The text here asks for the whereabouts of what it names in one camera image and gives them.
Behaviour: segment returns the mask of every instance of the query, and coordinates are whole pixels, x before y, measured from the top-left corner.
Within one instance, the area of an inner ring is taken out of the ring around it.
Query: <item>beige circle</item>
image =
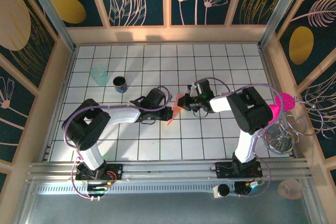
[[[0,0],[0,45],[18,51],[30,37],[29,9],[23,0]]]

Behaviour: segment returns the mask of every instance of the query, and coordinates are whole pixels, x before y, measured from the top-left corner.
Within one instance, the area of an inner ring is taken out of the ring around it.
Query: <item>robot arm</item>
[[[240,93],[228,96],[213,96],[208,80],[200,80],[188,86],[190,94],[178,101],[178,106],[198,111],[203,108],[208,113],[232,110],[240,128],[238,146],[233,153],[232,167],[238,175],[250,169],[256,159],[252,153],[253,140],[272,119],[272,111],[253,87],[243,89]]]
[[[172,118],[172,108],[165,108],[148,112],[144,109],[157,109],[164,100],[165,94],[158,88],[154,88],[146,97],[140,97],[135,101],[131,101],[136,108],[114,108],[114,109],[92,109],[78,114],[69,124],[66,132],[67,137],[73,141],[77,148],[77,153],[85,164],[84,171],[86,175],[92,179],[100,179],[106,170],[106,162],[101,156],[97,141],[107,125],[117,123],[135,123],[145,120],[162,120],[168,121]],[[83,108],[96,106],[93,99],[88,99],[73,113]],[[64,130],[71,114],[62,124]]]

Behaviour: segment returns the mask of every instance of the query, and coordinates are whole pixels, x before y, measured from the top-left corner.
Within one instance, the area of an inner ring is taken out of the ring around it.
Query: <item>pink object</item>
[[[272,113],[273,113],[273,118],[271,121],[269,121],[268,124],[270,124],[271,122],[274,121],[275,118],[277,118],[277,116],[279,115],[280,113],[280,107],[278,105],[275,105],[275,104],[270,104],[269,107],[271,108],[272,110]]]
[[[281,93],[283,99],[283,107],[285,111],[289,111],[294,109],[295,107],[295,99],[287,93]],[[278,107],[281,107],[281,102],[278,96],[275,97],[275,103]]]

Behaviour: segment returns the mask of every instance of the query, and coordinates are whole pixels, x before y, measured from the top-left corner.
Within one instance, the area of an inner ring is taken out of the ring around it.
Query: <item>orange piece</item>
[[[177,115],[183,110],[183,108],[177,106],[177,101],[179,100],[179,98],[181,98],[183,96],[184,96],[184,94],[181,94],[181,93],[177,94],[174,105],[173,105],[173,108],[172,108],[173,109],[173,117],[170,120],[168,120],[167,125],[169,125],[173,121],[173,119],[175,117],[177,117]]]

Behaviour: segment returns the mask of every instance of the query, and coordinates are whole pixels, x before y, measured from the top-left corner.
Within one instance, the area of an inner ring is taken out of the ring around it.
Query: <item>metal pole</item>
[[[281,19],[285,15],[287,9],[293,0],[279,0],[277,6],[275,7],[267,25],[265,32],[263,33],[259,47],[261,50],[265,49],[272,35],[274,34],[277,26],[279,25]]]
[[[63,39],[66,46],[69,48],[71,52],[74,52],[75,50],[75,43],[72,41],[67,28],[64,24],[64,22],[59,17],[55,7],[51,3],[51,0],[38,0],[40,5],[43,7],[44,11],[48,15],[50,21],[54,25],[56,31]]]

